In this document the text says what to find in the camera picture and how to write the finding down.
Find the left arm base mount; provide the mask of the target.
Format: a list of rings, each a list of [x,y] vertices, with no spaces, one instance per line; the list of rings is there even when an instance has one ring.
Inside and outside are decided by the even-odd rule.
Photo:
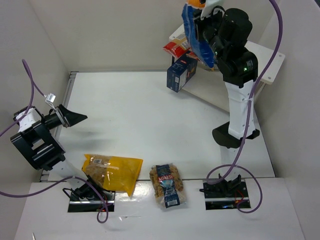
[[[98,212],[104,206],[100,198],[96,195],[81,199],[74,194],[71,188],[63,188],[62,191],[69,198],[68,213]],[[108,205],[108,211],[114,212],[116,192],[103,190],[101,195]]]

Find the blue orange pasta bag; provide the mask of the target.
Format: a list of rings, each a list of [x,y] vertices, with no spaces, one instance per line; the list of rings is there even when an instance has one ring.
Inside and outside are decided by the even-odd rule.
[[[199,0],[187,0],[183,6],[181,16],[184,33],[192,52],[204,65],[212,69],[215,65],[214,54],[209,44],[199,33],[199,26],[196,24],[198,20],[201,20],[201,13],[204,7],[205,4],[201,4]]]

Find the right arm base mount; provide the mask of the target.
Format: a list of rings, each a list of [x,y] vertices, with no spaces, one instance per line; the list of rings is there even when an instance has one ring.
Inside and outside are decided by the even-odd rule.
[[[204,194],[206,210],[250,209],[250,199],[246,182],[239,174],[233,180],[223,180],[217,184],[208,184],[203,181],[203,187],[199,190]]]

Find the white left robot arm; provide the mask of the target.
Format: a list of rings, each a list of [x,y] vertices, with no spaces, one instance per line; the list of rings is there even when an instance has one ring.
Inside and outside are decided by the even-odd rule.
[[[51,133],[57,127],[69,128],[87,118],[87,115],[72,112],[62,104],[50,109],[47,115],[40,113],[35,106],[30,109],[25,107],[13,115],[13,120],[18,121],[19,130],[10,141],[35,170],[52,171],[55,165],[63,163],[59,168],[70,171],[67,177],[85,179],[96,187],[90,177],[83,176],[77,169],[73,170],[67,165],[66,150]]]

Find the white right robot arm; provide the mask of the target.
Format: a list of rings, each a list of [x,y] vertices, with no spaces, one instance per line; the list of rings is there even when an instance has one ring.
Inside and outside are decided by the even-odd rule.
[[[258,59],[245,45],[253,25],[246,12],[238,8],[213,8],[202,18],[201,10],[192,15],[197,40],[208,43],[227,88],[230,120],[213,129],[212,136],[220,146],[221,161],[233,164],[240,156],[246,139],[260,135],[253,114],[253,86],[258,78]]]

